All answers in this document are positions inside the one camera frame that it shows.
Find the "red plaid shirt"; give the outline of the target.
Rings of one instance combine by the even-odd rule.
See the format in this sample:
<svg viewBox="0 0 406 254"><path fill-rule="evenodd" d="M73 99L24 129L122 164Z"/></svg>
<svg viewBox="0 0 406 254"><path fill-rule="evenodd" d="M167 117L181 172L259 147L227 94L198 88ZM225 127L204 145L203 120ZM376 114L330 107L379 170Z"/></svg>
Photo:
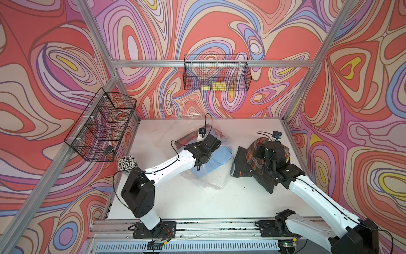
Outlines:
<svg viewBox="0 0 406 254"><path fill-rule="evenodd" d="M275 141L269 138L256 139L246 151L246 160L248 164L255 170L256 173L263 174L264 166L264 144L268 141ZM274 172L265 173L268 176L273 176Z"/></svg>

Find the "clear plastic vacuum bag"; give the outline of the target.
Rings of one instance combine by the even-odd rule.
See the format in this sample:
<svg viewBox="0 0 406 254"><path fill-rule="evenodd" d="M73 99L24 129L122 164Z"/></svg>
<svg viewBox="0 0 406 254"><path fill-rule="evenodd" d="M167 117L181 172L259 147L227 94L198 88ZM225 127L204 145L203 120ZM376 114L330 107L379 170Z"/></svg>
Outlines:
<svg viewBox="0 0 406 254"><path fill-rule="evenodd" d="M187 145L208 141L209 134L221 142L219 147L210 155L207 163L200 168L192 167L192 169L180 173L180 176L201 188L222 189L230 180L235 169L233 143L227 134L213 126L213 116L211 114L207 113L205 115L204 125L193 124L188 134L172 141L171 145L177 153L180 153Z"/></svg>

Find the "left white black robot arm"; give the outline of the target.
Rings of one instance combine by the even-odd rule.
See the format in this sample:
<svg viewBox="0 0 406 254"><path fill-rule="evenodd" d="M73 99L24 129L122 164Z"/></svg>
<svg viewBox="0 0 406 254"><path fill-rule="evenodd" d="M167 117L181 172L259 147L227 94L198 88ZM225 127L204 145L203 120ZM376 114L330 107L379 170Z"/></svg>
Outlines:
<svg viewBox="0 0 406 254"><path fill-rule="evenodd" d="M202 141L185 145L173 158L146 170L134 166L130 157L124 157L120 168L128 171L129 176L121 190L121 198L147 230L158 231L162 228L162 219L154 209L155 191L186 170L199 170L221 144L219 139L208 134Z"/></svg>

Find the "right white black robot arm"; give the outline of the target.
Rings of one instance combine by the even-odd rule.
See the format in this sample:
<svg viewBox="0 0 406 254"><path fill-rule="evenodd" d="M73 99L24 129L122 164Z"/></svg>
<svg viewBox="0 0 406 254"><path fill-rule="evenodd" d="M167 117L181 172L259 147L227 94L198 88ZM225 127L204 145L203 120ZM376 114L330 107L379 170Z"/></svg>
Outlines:
<svg viewBox="0 0 406 254"><path fill-rule="evenodd" d="M370 219L360 219L322 192L304 171L290 163L281 142L266 142L259 146L255 156L264 161L264 173L300 197L327 223L327 226L319 225L287 209L276 216L279 234L305 237L331 254L379 252L377 225Z"/></svg>

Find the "light blue folded shirt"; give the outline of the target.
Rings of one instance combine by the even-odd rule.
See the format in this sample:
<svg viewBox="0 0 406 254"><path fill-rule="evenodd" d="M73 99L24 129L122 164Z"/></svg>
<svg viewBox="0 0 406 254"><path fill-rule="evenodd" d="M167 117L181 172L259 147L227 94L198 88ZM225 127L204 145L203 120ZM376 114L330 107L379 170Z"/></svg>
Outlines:
<svg viewBox="0 0 406 254"><path fill-rule="evenodd" d="M220 146L211 155L209 162L203 164L200 170L194 167L191 172L197 177L202 178L210 173L218 172L222 167L227 167L226 165L233 159L233 153L230 148L225 146Z"/></svg>

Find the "yellow sticky note blocks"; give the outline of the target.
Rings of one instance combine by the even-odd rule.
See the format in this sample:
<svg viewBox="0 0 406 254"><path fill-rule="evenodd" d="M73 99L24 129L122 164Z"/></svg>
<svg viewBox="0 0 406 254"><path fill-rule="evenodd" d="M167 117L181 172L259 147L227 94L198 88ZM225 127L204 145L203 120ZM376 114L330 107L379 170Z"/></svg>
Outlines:
<svg viewBox="0 0 406 254"><path fill-rule="evenodd" d="M227 91L227 85L222 81L213 81L211 85L202 85L200 87L202 91Z"/></svg>

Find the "bundle of white sticks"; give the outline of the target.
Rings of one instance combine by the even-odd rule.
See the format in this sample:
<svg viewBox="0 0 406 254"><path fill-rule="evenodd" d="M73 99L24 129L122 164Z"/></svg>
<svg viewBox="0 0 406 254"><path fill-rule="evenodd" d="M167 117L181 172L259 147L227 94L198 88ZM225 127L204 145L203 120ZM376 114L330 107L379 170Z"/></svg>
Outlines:
<svg viewBox="0 0 406 254"><path fill-rule="evenodd" d="M132 170L137 169L138 163L133 156L125 156L118 162L118 168L124 174L129 175Z"/></svg>

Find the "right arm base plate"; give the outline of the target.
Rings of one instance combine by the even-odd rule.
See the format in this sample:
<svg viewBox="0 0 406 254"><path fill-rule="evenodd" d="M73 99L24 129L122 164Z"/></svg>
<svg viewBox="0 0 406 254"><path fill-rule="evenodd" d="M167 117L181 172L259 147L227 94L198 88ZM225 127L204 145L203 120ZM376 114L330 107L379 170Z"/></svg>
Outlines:
<svg viewBox="0 0 406 254"><path fill-rule="evenodd" d="M282 228L276 220L259 220L254 223L259 229L262 238L288 237L295 238L296 235L287 228Z"/></svg>

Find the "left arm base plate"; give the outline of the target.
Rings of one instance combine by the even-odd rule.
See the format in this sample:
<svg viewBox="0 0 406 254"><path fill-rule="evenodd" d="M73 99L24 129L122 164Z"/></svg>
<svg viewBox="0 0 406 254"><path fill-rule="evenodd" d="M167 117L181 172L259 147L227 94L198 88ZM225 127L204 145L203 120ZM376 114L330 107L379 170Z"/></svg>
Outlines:
<svg viewBox="0 0 406 254"><path fill-rule="evenodd" d="M147 229L142 222L136 222L128 227L133 233L133 239L172 239L176 236L176 229L175 221L161 221L152 230Z"/></svg>

